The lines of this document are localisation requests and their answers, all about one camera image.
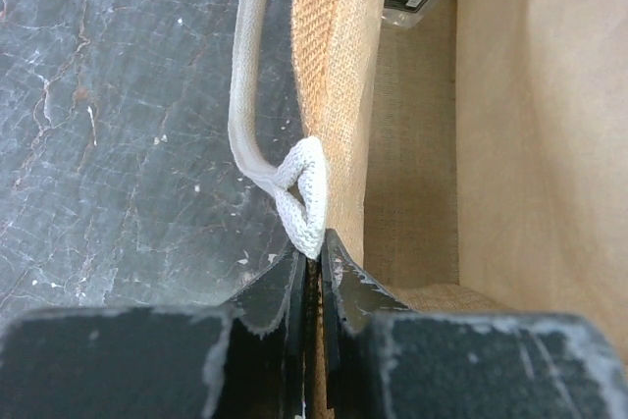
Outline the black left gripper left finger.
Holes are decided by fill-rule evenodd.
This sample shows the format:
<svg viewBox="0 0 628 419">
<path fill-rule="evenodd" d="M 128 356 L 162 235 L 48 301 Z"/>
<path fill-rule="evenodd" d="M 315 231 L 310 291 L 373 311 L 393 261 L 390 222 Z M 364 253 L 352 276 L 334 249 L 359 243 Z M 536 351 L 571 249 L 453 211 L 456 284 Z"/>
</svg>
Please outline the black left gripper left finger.
<svg viewBox="0 0 628 419">
<path fill-rule="evenodd" d="M 1 340 L 5 418 L 297 418 L 305 257 L 217 306 L 32 311 Z"/>
</svg>

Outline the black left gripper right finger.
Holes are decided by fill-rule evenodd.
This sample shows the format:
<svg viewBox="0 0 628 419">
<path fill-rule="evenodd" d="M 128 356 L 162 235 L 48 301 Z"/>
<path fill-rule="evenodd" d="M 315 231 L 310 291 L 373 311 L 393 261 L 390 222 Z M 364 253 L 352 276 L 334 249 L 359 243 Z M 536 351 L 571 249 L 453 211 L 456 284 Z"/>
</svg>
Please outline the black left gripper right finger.
<svg viewBox="0 0 628 419">
<path fill-rule="evenodd" d="M 327 405 L 339 418 L 623 418 L 610 343 L 566 313 L 426 313 L 322 246 Z"/>
</svg>

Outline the brown canvas tote bag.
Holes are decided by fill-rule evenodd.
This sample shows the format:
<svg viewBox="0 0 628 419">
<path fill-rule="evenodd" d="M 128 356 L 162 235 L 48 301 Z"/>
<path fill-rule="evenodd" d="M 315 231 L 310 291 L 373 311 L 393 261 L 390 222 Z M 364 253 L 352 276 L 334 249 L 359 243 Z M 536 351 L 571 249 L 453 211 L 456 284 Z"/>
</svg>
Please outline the brown canvas tote bag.
<svg viewBox="0 0 628 419">
<path fill-rule="evenodd" d="M 627 341 L 627 0 L 292 0 L 305 136 L 255 138 L 267 0 L 238 0 L 228 136 L 309 255 L 441 309 L 573 311 Z"/>
</svg>

